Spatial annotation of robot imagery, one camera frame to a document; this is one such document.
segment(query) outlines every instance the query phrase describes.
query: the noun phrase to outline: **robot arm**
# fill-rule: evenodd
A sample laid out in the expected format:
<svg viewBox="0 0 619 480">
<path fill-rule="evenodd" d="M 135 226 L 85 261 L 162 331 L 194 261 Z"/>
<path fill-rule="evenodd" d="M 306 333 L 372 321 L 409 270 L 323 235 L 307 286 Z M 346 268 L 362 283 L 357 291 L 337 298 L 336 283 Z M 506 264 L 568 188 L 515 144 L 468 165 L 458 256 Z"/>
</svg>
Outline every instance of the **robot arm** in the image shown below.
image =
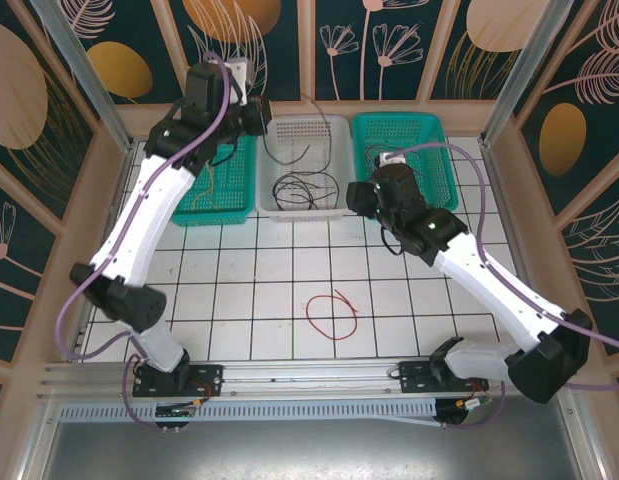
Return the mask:
<svg viewBox="0 0 619 480">
<path fill-rule="evenodd" d="M 251 69 L 246 60 L 226 64 L 233 85 L 226 115 L 219 127 L 181 161 L 162 172 L 146 189 L 149 178 L 167 159 L 191 143 L 212 123 L 220 110 L 222 75 L 213 63 L 195 65 L 187 74 L 181 117 L 170 112 L 150 132 L 145 158 L 133 192 L 109 238 L 89 265 L 75 264 L 71 279 L 83 283 L 108 258 L 112 246 L 122 238 L 116 258 L 85 290 L 85 295 L 107 317 L 130 331 L 147 355 L 150 375 L 156 382 L 180 391 L 187 382 L 189 356 L 173 339 L 166 323 L 160 321 L 166 306 L 164 293 L 146 286 L 152 254 L 176 206 L 193 185 L 205 165 L 216 155 L 219 145 L 235 143 L 243 135 L 263 135 L 271 120 L 269 102 L 247 97 Z M 123 231 L 139 196 L 143 201 L 128 231 Z"/>
<path fill-rule="evenodd" d="M 427 205 L 404 156 L 385 161 L 385 155 L 373 174 L 373 183 L 349 184 L 349 209 L 377 219 L 405 252 L 419 256 L 457 281 L 498 317 L 515 341 L 515 345 L 490 345 L 454 337 L 432 354 L 432 374 L 442 384 L 453 378 L 470 377 L 511 381 L 532 400 L 548 402 L 585 364 L 589 338 L 538 314 L 501 283 L 485 267 L 476 238 L 467 226 L 448 210 Z M 592 328 L 584 312 L 567 314 L 523 284 L 493 257 L 486 257 L 491 267 L 519 294 L 533 299 L 543 312 Z"/>
</svg>

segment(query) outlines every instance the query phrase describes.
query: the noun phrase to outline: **wire in basket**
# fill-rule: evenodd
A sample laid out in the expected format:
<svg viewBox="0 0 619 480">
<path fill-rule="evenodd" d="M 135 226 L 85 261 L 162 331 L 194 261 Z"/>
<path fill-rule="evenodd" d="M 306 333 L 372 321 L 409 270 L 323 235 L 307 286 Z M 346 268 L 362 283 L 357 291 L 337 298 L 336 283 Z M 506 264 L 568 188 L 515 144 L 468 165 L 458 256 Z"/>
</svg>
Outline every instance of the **wire in basket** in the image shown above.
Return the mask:
<svg viewBox="0 0 619 480">
<path fill-rule="evenodd" d="M 333 196 L 335 196 L 333 208 L 336 208 L 340 199 L 340 185 L 338 185 L 338 182 L 333 175 L 327 173 L 327 169 L 331 165 L 331 150 L 333 147 L 331 125 L 329 124 L 329 121 L 320 106 L 308 95 L 304 93 L 301 93 L 301 95 L 307 98 L 316 110 L 318 110 L 327 128 L 327 136 L 329 140 L 329 153 L 327 155 L 327 161 L 325 165 L 318 170 L 297 170 L 285 173 L 276 180 L 271 190 L 271 194 L 273 195 L 276 206 L 280 211 L 285 211 L 286 209 L 301 210 L 302 208 L 300 207 L 305 205 L 307 210 L 319 210 L 317 202 Z M 263 144 L 269 157 L 279 165 L 283 166 L 295 165 L 299 163 L 311 148 L 311 145 L 307 145 L 298 158 L 291 160 L 290 162 L 282 162 L 270 152 L 269 147 L 267 146 L 266 135 L 263 136 Z M 324 193 L 325 187 L 318 185 L 318 183 L 321 182 L 320 177 L 322 177 L 321 180 L 324 182 L 333 182 L 333 191 Z M 320 191 L 319 196 L 315 196 L 316 191 Z"/>
</svg>

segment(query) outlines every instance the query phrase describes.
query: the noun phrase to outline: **black grid line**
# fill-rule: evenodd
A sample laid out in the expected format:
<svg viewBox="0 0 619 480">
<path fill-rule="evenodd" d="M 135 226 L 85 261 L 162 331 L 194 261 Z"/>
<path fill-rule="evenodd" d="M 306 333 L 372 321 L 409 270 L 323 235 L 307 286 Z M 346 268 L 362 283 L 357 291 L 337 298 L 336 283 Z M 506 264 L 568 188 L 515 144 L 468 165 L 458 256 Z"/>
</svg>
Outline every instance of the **black grid line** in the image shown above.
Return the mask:
<svg viewBox="0 0 619 480">
<path fill-rule="evenodd" d="M 447 313 L 429 313 L 426 315 L 411 315 L 411 314 L 394 314 L 394 315 L 357 315 L 357 318 L 429 318 L 429 317 L 448 317 L 450 316 L 451 313 L 447 312 Z M 482 312 L 473 312 L 473 313 L 456 313 L 454 314 L 456 317 L 475 317 L 475 316 L 485 316 L 485 315 L 489 315 L 489 313 L 486 313 L 484 311 Z M 331 316 L 320 316 L 320 315 L 316 315 L 316 316 L 312 316 L 312 319 L 315 320 L 328 320 L 330 318 L 332 318 Z M 336 319 L 340 319 L 340 318 L 353 318 L 353 316 L 347 317 L 335 317 Z M 221 321 L 223 322 L 244 322 L 250 320 L 249 318 L 223 318 Z M 254 322 L 270 322 L 270 321 L 276 321 L 276 320 L 291 320 L 291 318 L 288 317 L 267 317 L 267 318 L 254 318 L 253 321 Z M 186 320 L 174 320 L 173 323 L 186 323 L 186 322 L 210 322 L 211 320 L 209 320 L 208 318 L 198 318 L 198 319 L 186 319 Z M 111 323 L 111 322 L 95 322 L 95 325 L 105 325 L 107 323 Z"/>
<path fill-rule="evenodd" d="M 373 343 L 376 348 L 376 358 L 378 358 L 378 335 L 376 333 L 376 313 L 373 309 L 373 289 L 371 288 L 371 268 L 369 267 L 369 247 L 367 246 L 367 225 L 362 222 L 362 233 L 365 237 L 365 256 L 367 257 L 367 273 L 369 274 L 369 304 L 371 305 L 371 317 L 373 321 Z"/>
<path fill-rule="evenodd" d="M 454 215 L 456 216 L 464 216 L 466 217 L 467 214 L 465 212 L 460 212 L 460 213 L 455 213 Z M 488 213 L 487 215 L 498 215 L 497 212 L 492 212 L 492 213 Z M 485 245 L 509 245 L 507 242 L 484 242 Z M 369 245 L 334 245 L 332 247 L 329 247 L 329 245 L 312 245 L 312 246 L 307 246 L 307 247 L 295 247 L 298 250 L 312 250 L 312 249 L 318 249 L 318 248 L 333 248 L 333 249 L 339 249 L 339 248 L 374 248 L 374 247 L 382 247 L 384 245 L 382 244 L 369 244 Z M 289 248 L 291 247 L 258 247 L 258 250 L 289 250 Z M 179 252 L 181 249 L 179 248 L 157 248 L 156 252 Z M 226 251 L 231 251 L 231 250 L 253 250 L 253 248 L 251 247 L 209 247 L 209 248 L 186 248 L 185 250 L 187 250 L 188 252 L 206 252 L 209 250 L 226 250 Z"/>
<path fill-rule="evenodd" d="M 449 279 L 445 276 L 445 288 L 447 289 L 447 298 L 449 299 L 449 308 L 451 309 L 451 319 L 453 320 L 453 329 L 458 336 L 458 326 L 456 325 L 456 315 L 453 313 L 453 302 L 451 301 L 451 292 L 449 291 Z"/>
<path fill-rule="evenodd" d="M 331 290 L 331 336 L 333 340 L 333 358 L 338 358 L 338 352 L 336 350 L 336 312 L 333 309 L 333 264 L 331 261 L 331 222 L 327 222 L 327 238 L 329 239 L 329 289 Z"/>
<path fill-rule="evenodd" d="M 498 343 L 502 343 L 502 340 L 500 340 L 500 333 L 498 332 L 498 326 L 496 325 L 496 317 L 494 317 L 493 313 L 491 314 L 491 321 L 493 323 L 493 329 L 496 331 L 496 338 L 498 339 Z"/>
<path fill-rule="evenodd" d="M 443 276 L 438 276 L 438 277 L 402 277 L 402 278 L 349 278 L 349 279 L 336 279 L 334 281 L 336 282 L 343 282 L 343 283 L 355 283 L 355 282 L 402 282 L 405 280 L 408 281 L 420 281 L 420 280 L 441 280 L 442 278 L 451 278 L 448 275 L 446 275 L 445 277 Z M 288 284 L 288 283 L 322 283 L 322 282 L 329 282 L 328 278 L 323 278 L 323 279 L 319 279 L 319 280 L 258 280 L 256 283 L 284 283 L 284 284 Z M 242 281 L 242 282 L 181 282 L 179 285 L 250 285 L 251 281 Z M 156 286 L 156 285 L 176 285 L 176 283 L 168 283 L 168 282 L 160 282 L 160 283 L 148 283 L 147 286 Z"/>
<path fill-rule="evenodd" d="M 291 359 L 295 358 L 296 351 L 296 305 L 295 305 L 295 284 L 294 282 L 294 265 L 296 263 L 295 256 L 295 243 L 296 243 L 296 229 L 295 223 L 291 223 Z"/>
<path fill-rule="evenodd" d="M 253 356 L 253 319 L 256 316 L 256 268 L 258 267 L 258 229 L 260 228 L 260 216 L 256 215 L 256 245 L 253 255 L 253 293 L 251 295 L 251 332 L 249 340 L 249 360 Z"/>
<path fill-rule="evenodd" d="M 222 245 L 222 232 L 224 226 L 220 227 L 220 240 L 218 245 Z M 213 340 L 213 323 L 216 315 L 216 296 L 218 294 L 218 272 L 220 272 L 220 252 L 218 252 L 218 263 L 216 265 L 216 288 L 213 289 L 213 305 L 211 307 L 211 325 L 209 326 L 209 349 L 207 350 L 207 360 L 211 360 L 211 342 Z"/>
<path fill-rule="evenodd" d="M 176 293 L 173 297 L 173 305 L 171 306 L 171 322 L 169 323 L 169 330 L 173 329 L 173 318 L 176 316 L 176 305 L 178 304 L 178 292 L 180 291 L 180 275 L 182 274 L 182 262 L 185 258 L 185 243 L 187 243 L 187 233 L 189 228 L 185 228 L 185 236 L 182 239 L 182 255 L 180 255 L 180 270 L 178 270 L 178 283 L 176 284 Z"/>
<path fill-rule="evenodd" d="M 402 254 L 402 260 L 405 264 L 405 275 L 407 278 L 409 277 L 408 269 L 407 269 L 407 255 L 405 253 Z M 413 334 L 416 337 L 416 351 L 418 352 L 418 356 L 420 356 L 420 343 L 418 342 L 418 329 L 416 328 L 416 312 L 413 308 L 413 295 L 411 295 L 411 282 L 407 280 L 407 290 L 409 291 L 409 303 L 411 304 L 411 316 L 413 321 Z"/>
</svg>

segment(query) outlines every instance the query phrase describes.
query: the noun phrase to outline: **flower drawing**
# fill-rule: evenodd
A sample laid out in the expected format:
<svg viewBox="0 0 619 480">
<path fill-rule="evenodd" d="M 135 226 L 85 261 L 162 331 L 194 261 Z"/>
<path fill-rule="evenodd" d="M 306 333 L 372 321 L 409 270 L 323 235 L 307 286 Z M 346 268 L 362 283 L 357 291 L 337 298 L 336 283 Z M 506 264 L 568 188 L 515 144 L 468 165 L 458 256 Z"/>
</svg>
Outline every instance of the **flower drawing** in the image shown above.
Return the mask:
<svg viewBox="0 0 619 480">
<path fill-rule="evenodd" d="M 358 42 L 354 41 L 355 35 L 351 30 L 351 25 L 347 25 L 346 27 L 338 25 L 334 27 L 333 31 L 329 25 L 320 27 L 320 38 L 322 39 L 322 44 L 327 50 L 327 55 L 329 55 L 329 63 L 331 64 L 331 80 L 333 82 L 333 90 L 336 94 L 336 100 L 340 100 L 338 84 L 336 83 L 336 74 L 333 67 L 333 57 L 355 52 L 360 48 L 360 45 Z"/>
<path fill-rule="evenodd" d="M 389 35 L 387 35 L 386 23 L 373 28 L 373 44 L 378 56 L 378 65 L 380 65 L 378 100 L 382 100 L 382 80 L 385 68 L 422 60 L 424 52 L 422 48 L 418 48 L 420 44 L 418 27 L 419 25 L 413 27 L 396 25 Z"/>
<path fill-rule="evenodd" d="M 24 270 L 32 275 L 37 277 L 42 277 L 42 274 L 36 272 L 35 270 L 22 265 L 21 263 L 15 261 L 11 257 L 9 257 L 9 242 L 13 237 L 14 227 L 16 224 L 16 207 L 5 202 L 2 205 L 2 210 L 0 209 L 0 261 L 7 261 L 16 267 Z M 0 288 L 7 292 L 13 293 L 14 295 L 18 295 L 19 297 L 26 298 L 27 300 L 33 300 L 34 295 L 22 291 L 18 288 L 12 287 L 11 285 L 7 285 L 0 281 Z M 1 326 L 1 330 L 21 330 L 20 327 L 8 327 Z"/>
<path fill-rule="evenodd" d="M 367 10 L 362 30 L 362 55 L 360 56 L 360 100 L 365 99 L 365 52 L 367 50 L 367 32 L 369 31 L 369 17 L 371 12 L 381 10 L 397 10 L 401 8 L 420 7 L 429 3 L 429 0 L 362 0 Z"/>
</svg>

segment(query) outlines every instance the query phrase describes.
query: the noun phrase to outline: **leaf pattern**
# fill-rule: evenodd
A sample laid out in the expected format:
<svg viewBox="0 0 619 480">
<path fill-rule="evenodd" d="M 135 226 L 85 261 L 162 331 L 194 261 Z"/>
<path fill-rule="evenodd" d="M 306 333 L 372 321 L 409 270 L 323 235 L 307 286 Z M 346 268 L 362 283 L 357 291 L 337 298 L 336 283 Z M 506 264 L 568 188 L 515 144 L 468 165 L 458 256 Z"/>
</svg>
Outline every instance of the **leaf pattern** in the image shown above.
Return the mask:
<svg viewBox="0 0 619 480">
<path fill-rule="evenodd" d="M 607 52 L 619 52 L 619 0 L 607 0 L 600 15 L 596 40 Z"/>
<path fill-rule="evenodd" d="M 79 38 L 95 39 L 116 14 L 113 0 L 60 0 L 71 29 Z"/>
<path fill-rule="evenodd" d="M 601 50 L 591 55 L 574 83 L 581 102 L 612 105 L 619 97 L 619 53 Z"/>
<path fill-rule="evenodd" d="M 588 300 L 619 300 L 619 199 L 572 221 L 564 234 Z"/>
</svg>

